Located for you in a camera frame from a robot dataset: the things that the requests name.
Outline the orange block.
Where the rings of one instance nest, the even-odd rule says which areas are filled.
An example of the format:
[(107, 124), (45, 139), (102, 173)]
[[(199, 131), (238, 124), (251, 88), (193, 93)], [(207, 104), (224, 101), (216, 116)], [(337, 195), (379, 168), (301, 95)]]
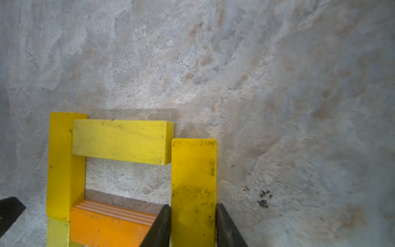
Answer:
[(90, 200), (72, 206), (71, 240), (87, 247), (139, 247), (156, 216)]

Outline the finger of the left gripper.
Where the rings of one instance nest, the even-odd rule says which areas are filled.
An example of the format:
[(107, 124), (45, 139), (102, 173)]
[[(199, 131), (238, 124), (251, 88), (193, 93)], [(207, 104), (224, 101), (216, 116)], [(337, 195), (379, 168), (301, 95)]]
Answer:
[(0, 201), (0, 237), (2, 237), (26, 210), (26, 206), (17, 197), (8, 197)]

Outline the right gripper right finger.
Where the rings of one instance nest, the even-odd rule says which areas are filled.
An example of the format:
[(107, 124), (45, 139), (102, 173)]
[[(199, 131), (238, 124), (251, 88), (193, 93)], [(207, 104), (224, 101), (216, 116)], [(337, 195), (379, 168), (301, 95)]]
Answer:
[(217, 247), (248, 247), (222, 203), (216, 209), (216, 242)]

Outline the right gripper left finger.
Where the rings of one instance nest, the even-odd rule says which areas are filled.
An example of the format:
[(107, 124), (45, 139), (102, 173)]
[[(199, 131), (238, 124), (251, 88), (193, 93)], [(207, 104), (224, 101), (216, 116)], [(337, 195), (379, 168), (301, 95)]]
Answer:
[(164, 205), (140, 247), (170, 247), (171, 236), (171, 207)]

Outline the lime yellow block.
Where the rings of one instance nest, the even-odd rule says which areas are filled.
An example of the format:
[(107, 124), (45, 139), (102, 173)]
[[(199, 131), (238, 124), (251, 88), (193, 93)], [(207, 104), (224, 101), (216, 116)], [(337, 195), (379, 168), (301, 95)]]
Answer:
[(47, 247), (83, 247), (71, 240), (70, 222), (47, 217)]
[(76, 119), (73, 154), (134, 163), (171, 162), (174, 123), (159, 120)]

